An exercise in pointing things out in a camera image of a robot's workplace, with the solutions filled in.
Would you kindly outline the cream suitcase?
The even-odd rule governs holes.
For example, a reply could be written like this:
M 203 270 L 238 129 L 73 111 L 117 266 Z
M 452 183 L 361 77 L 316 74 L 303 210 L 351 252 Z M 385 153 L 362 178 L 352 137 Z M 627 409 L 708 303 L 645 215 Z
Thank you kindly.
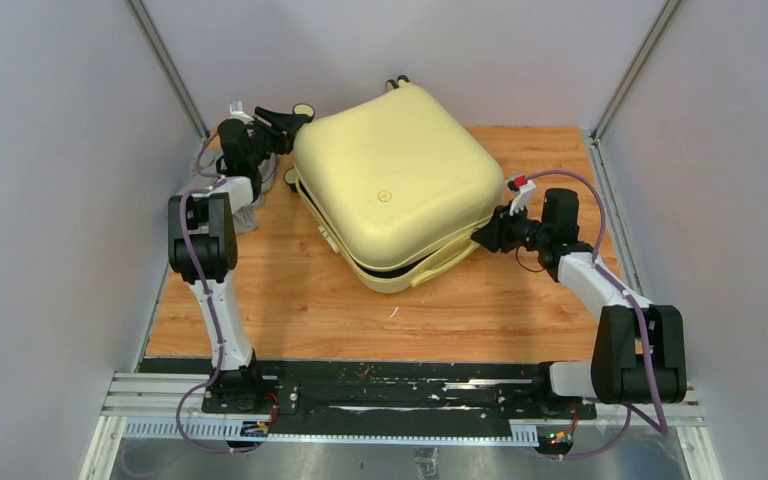
M 401 75 L 380 96 L 301 127 L 293 185 L 369 289 L 393 294 L 450 270 L 503 198 L 500 164 Z

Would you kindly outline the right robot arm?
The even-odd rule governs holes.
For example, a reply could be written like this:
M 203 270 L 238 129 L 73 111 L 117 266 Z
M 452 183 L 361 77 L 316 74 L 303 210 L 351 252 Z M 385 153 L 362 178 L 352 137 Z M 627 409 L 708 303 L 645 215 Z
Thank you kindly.
M 683 318 L 671 305 L 658 305 L 630 289 L 610 272 L 590 244 L 579 239 L 576 192 L 551 188 L 541 217 L 526 210 L 497 207 L 472 240 L 492 253 L 520 248 L 558 284 L 575 294 L 597 322 L 588 361 L 549 361 L 531 403 L 544 417 L 556 417 L 571 397 L 604 404 L 675 404 L 687 392 Z

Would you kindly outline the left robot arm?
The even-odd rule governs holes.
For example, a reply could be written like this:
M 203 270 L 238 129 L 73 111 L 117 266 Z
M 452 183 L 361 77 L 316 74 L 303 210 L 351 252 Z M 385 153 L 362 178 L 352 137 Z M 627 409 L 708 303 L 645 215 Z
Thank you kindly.
M 195 295 L 212 343 L 213 371 L 203 388 L 206 413 L 254 413 L 276 400 L 243 329 L 234 293 L 235 216 L 262 199 L 278 156 L 292 151 L 296 134 L 314 117 L 314 108 L 304 103 L 289 113 L 257 107 L 253 114 L 233 103 L 210 137 L 218 143 L 213 164 L 196 166 L 207 184 L 168 200 L 169 265 Z

